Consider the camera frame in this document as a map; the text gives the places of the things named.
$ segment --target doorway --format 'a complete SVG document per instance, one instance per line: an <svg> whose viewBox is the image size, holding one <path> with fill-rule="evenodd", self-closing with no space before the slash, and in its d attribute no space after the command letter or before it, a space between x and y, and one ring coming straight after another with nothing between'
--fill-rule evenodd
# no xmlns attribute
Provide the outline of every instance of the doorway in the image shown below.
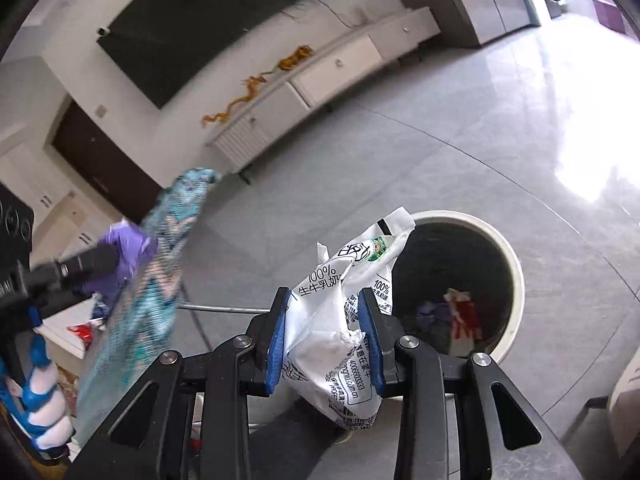
<svg viewBox="0 0 640 480"><path fill-rule="evenodd" d="M52 146L98 193L136 224L151 210L162 190L76 102L62 117Z"/></svg>

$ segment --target blue gripper pad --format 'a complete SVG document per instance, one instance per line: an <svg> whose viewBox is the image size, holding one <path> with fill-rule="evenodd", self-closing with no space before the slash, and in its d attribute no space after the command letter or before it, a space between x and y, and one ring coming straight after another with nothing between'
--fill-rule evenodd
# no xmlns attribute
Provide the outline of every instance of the blue gripper pad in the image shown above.
<svg viewBox="0 0 640 480"><path fill-rule="evenodd" d="M291 291L289 290L284 297L284 305L278 316L276 328L273 331L273 337L269 344L269 354L267 357L267 374L264 379L264 387L266 392L271 395L280 381L280 372L282 371L282 360L284 358L284 318L287 304Z"/></svg>
<svg viewBox="0 0 640 480"><path fill-rule="evenodd" d="M382 369L382 350L380 349L378 334L373 327L370 308L379 307L377 304L367 305L364 292L361 290L358 293L358 322L360 323L360 330L367 334L367 341L369 342L369 373L371 384L373 384L378 395L382 396L385 387L385 377Z"/></svg>

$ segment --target gold dragon ornament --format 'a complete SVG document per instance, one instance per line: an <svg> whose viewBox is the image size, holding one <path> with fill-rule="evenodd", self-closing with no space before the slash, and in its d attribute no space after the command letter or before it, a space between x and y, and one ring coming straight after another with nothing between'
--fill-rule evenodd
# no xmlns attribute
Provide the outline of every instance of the gold dragon ornament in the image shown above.
<svg viewBox="0 0 640 480"><path fill-rule="evenodd" d="M218 112L215 115L205 115L201 118L200 124L204 128L207 123L215 123L216 121L220 121L221 123L226 123L231 118L231 108L238 103L248 103L254 97L258 95L258 85L262 83L266 83L267 80L264 78L266 75L271 75L276 72L277 69L280 70L291 70L302 60L305 60L307 57L313 54L314 50L308 45L300 45L296 51L291 54L289 57L285 57L281 59L273 70L269 72L260 72L257 76L249 76L242 83L246 86L247 94L245 96L234 99L226 106L226 111Z"/></svg>

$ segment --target gray floor tile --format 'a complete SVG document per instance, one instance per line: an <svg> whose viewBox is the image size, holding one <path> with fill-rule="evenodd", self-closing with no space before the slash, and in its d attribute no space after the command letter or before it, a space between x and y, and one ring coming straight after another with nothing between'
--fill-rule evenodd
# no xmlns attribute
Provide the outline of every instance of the gray floor tile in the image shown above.
<svg viewBox="0 0 640 480"><path fill-rule="evenodd" d="M347 442L329 448L309 480L393 478L401 412L401 402L384 400L373 427L354 431Z"/></svg>
<svg viewBox="0 0 640 480"><path fill-rule="evenodd" d="M266 424L290 408L300 396L284 381L280 381L275 392L264 397L247 397L247 413L250 424Z"/></svg>
<svg viewBox="0 0 640 480"><path fill-rule="evenodd" d="M197 312L196 315L213 348L233 336L243 334L253 317L251 314L223 312Z"/></svg>
<svg viewBox="0 0 640 480"><path fill-rule="evenodd" d="M199 336L191 314L186 310L178 310L176 313L171 347L184 357L207 351L207 346Z"/></svg>
<svg viewBox="0 0 640 480"><path fill-rule="evenodd" d="M321 119L250 170L275 264L440 148L412 128L350 105Z"/></svg>
<svg viewBox="0 0 640 480"><path fill-rule="evenodd" d="M640 332L616 273L640 286L628 102L638 48L570 17L367 80L255 161L251 186L230 177L212 192L185 250L194 301L268 307L277 286L315 266L317 241L332 253L398 206L470 213L502 232L524 270L522 325L502 367L564 434L585 397L615 382ZM248 323L200 317L213 344ZM180 315L185 351L197 346L191 330ZM603 415L589 413L567 443L588 480L610 463ZM384 402L376 425L332 447L314 478L392 478L398 421L399 403Z"/></svg>
<svg viewBox="0 0 640 480"><path fill-rule="evenodd" d="M580 49L572 47L577 43ZM381 78L355 101L452 143L525 187L635 290L639 141L628 81L640 76L639 48L590 20L565 17L481 51L437 53ZM609 188L615 193L629 182L634 191L626 200L608 199Z"/></svg>
<svg viewBox="0 0 640 480"><path fill-rule="evenodd" d="M535 197L453 148L433 158L437 164L427 160L391 183L323 240L344 242L401 205L410 212L458 210L496 227L520 258L527 296L520 332L503 367L544 412L597 357L632 294L609 264ZM441 174L447 178L438 178Z"/></svg>
<svg viewBox="0 0 640 480"><path fill-rule="evenodd" d="M618 464L605 410L584 409L591 397L613 391L640 342L640 304L631 309L583 377L543 418L562 440L587 480L607 477Z"/></svg>

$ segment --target gloved hand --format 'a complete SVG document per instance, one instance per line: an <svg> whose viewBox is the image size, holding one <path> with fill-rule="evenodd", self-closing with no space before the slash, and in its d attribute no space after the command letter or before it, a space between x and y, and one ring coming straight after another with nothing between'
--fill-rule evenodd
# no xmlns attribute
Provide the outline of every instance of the gloved hand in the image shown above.
<svg viewBox="0 0 640 480"><path fill-rule="evenodd" d="M138 268L146 266L154 257L158 240L148 236L137 225L122 220L111 225L98 243L116 246L120 255L118 267L109 276L86 282L81 288L85 294L100 293L102 304L97 303L92 317L105 319L113 310L124 285L135 277Z"/></svg>
<svg viewBox="0 0 640 480"><path fill-rule="evenodd" d="M40 452L64 446L74 434L65 397L57 384L58 368L47 357L44 338L31 340L33 370L20 387L0 359L0 400Z"/></svg>

